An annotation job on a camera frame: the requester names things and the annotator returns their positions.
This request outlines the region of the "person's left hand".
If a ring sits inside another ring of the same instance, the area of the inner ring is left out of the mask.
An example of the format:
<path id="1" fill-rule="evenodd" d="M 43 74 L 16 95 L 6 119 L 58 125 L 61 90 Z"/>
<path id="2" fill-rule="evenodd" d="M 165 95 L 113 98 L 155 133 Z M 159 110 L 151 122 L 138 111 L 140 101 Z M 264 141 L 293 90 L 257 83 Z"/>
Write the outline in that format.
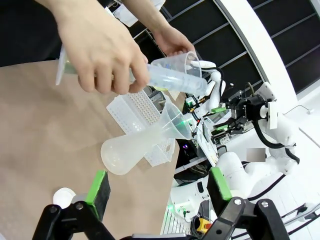
<path id="1" fill-rule="evenodd" d="M 152 31 L 156 44 L 166 56 L 196 53 L 194 45 L 176 28 L 166 25 Z"/>

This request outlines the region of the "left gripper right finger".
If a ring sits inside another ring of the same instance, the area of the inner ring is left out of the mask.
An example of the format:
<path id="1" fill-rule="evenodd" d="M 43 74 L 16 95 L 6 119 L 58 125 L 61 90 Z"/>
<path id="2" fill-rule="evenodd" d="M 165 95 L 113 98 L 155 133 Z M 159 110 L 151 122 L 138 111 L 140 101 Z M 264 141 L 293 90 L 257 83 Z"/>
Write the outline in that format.
<path id="1" fill-rule="evenodd" d="M 272 200 L 251 203 L 233 197 L 222 172 L 208 172 L 207 191 L 217 219 L 204 234 L 205 240 L 229 240 L 235 229 L 245 229 L 252 240 L 286 240 L 288 232 Z"/>

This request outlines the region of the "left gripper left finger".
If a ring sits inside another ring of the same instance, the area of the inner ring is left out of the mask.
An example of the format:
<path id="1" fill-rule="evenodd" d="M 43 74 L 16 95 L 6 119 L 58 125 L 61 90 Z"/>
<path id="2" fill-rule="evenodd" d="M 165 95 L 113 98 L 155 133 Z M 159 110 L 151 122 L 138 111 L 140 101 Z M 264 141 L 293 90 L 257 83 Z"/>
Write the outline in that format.
<path id="1" fill-rule="evenodd" d="M 110 192 L 108 173 L 97 171 L 84 200 L 78 200 L 65 209 L 56 204 L 43 209 L 32 238 L 70 240 L 75 233 L 84 233 L 89 240 L 113 240 L 102 223 Z"/>

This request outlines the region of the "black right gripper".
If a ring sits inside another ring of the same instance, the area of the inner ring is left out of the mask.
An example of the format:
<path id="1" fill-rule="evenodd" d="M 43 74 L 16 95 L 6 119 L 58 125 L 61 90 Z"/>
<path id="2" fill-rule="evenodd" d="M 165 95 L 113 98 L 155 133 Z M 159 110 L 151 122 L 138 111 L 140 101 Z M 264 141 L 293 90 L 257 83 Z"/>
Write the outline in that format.
<path id="1" fill-rule="evenodd" d="M 221 102 L 218 107 L 212 108 L 211 113 L 233 111 L 235 116 L 226 122 L 213 126 L 214 131 L 225 131 L 227 133 L 243 133 L 244 124 L 250 121 L 257 122 L 263 119 L 260 110 L 265 106 L 262 96 L 249 96 L 246 98 L 235 97 L 231 102 Z"/>

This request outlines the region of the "person's right hand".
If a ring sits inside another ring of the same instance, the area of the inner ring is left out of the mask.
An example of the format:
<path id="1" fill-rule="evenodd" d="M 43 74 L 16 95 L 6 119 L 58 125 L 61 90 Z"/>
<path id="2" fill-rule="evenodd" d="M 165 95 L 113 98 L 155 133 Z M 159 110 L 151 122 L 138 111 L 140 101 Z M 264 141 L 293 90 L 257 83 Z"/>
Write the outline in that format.
<path id="1" fill-rule="evenodd" d="M 149 82 L 145 56 L 129 31 L 114 17 L 67 17 L 58 23 L 67 56 L 86 92 L 136 93 Z"/>

